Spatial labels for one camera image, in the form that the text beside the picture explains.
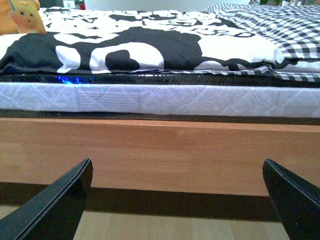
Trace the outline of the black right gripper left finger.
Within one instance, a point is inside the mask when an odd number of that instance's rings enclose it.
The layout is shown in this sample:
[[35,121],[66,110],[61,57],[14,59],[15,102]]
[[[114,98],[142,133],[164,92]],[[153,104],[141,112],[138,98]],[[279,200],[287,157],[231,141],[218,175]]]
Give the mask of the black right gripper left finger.
[[72,240],[85,209],[93,164],[81,161],[0,221],[2,240]]

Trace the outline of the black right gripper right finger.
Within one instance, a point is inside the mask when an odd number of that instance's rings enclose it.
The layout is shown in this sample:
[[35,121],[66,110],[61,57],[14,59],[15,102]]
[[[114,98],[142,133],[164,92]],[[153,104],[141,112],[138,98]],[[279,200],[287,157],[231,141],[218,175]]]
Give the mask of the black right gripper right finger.
[[291,240],[320,238],[320,188],[266,159],[263,180],[271,203]]

